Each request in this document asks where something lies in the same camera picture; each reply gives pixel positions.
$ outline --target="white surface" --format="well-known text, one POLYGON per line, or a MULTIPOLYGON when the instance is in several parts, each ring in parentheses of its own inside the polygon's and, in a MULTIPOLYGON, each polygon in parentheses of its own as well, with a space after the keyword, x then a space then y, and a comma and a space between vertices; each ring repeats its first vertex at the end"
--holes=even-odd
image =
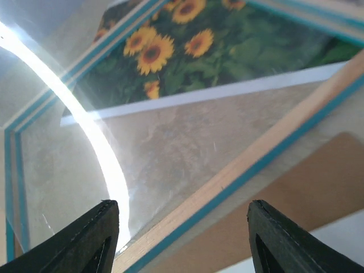
MULTIPOLYGON (((364 266, 364 210, 353 213, 311 232, 321 242, 364 266)), ((220 273, 254 273, 253 259, 249 258, 220 273)))
MULTIPOLYGON (((120 115, 137 113, 140 111, 160 109, 193 102, 215 100, 241 94, 260 92, 270 89, 284 88, 309 82, 325 81, 339 71, 346 62, 323 65, 321 67, 303 69, 297 72, 283 73, 275 76, 262 77, 255 80, 237 82, 206 88, 199 91, 187 92, 174 96, 160 98, 158 100, 136 102, 134 104, 110 107, 89 112, 93 120, 117 117, 120 115)), ((61 119, 61 126, 74 124, 73 116, 69 115, 61 119)))

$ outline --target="brown cardboard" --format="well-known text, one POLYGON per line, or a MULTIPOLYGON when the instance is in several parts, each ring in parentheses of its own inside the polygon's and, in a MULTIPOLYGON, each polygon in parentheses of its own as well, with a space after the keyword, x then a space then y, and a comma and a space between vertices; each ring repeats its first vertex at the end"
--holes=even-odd
MULTIPOLYGON (((364 145, 341 133, 251 200, 264 199, 304 229, 313 230, 364 208, 362 162, 364 145)), ((216 272, 250 257, 246 221, 250 201, 151 272, 216 272)))

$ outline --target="scratched plastic surface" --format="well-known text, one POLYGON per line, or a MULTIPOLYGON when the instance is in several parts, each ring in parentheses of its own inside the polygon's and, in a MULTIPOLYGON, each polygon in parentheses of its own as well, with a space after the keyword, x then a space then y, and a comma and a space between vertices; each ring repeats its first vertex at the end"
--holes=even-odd
MULTIPOLYGON (((120 2, 1 1, 0 20, 62 75, 140 4, 120 2)), ((55 94, 46 93, 52 77, 42 79, 15 49, 0 50, 3 208, 23 251, 108 198, 121 211, 121 251, 359 50, 239 1, 175 2, 144 23, 143 46, 119 44, 72 96, 55 90, 56 80, 47 82, 55 94)))

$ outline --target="gray marble surface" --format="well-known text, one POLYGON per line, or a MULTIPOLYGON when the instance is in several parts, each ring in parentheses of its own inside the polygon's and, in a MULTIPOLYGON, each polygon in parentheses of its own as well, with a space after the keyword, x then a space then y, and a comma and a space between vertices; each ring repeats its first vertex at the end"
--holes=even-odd
MULTIPOLYGON (((133 239, 211 179, 316 86, 243 94, 97 122, 126 179, 133 239)), ((32 247, 108 197, 83 131, 78 125, 59 126, 63 109, 57 103, 22 134, 32 247)))

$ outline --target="sunflower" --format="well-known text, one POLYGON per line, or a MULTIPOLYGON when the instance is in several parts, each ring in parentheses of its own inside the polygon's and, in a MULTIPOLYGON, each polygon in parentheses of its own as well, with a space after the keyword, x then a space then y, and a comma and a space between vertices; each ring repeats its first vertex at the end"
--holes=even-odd
POLYGON ((164 5, 164 8, 168 11, 172 11, 180 2, 181 0, 169 1, 167 4, 164 5))
POLYGON ((229 10, 232 9, 241 10, 246 5, 246 3, 241 0, 222 0, 222 3, 229 10))
POLYGON ((186 0, 174 11, 172 20, 178 24, 192 21, 206 6, 206 0, 186 0))
POLYGON ((159 81, 149 81, 144 84, 144 90, 148 98, 154 100, 159 98, 159 81))
POLYGON ((202 56, 209 50, 213 40, 214 35, 210 29, 199 32, 184 46, 186 54, 190 54, 194 58, 202 56))
POLYGON ((124 56, 134 55, 139 52, 143 47, 148 44, 157 34, 153 27, 141 27, 135 31, 127 40, 124 47, 124 56))
POLYGON ((169 36, 155 36, 153 41, 141 51, 138 57, 140 74, 148 75, 162 69, 174 52, 173 39, 169 36))
POLYGON ((93 39, 93 42, 96 42, 97 40, 99 40, 101 37, 103 37, 106 33, 108 32, 107 29, 105 28, 101 28, 97 31, 95 38, 93 39))

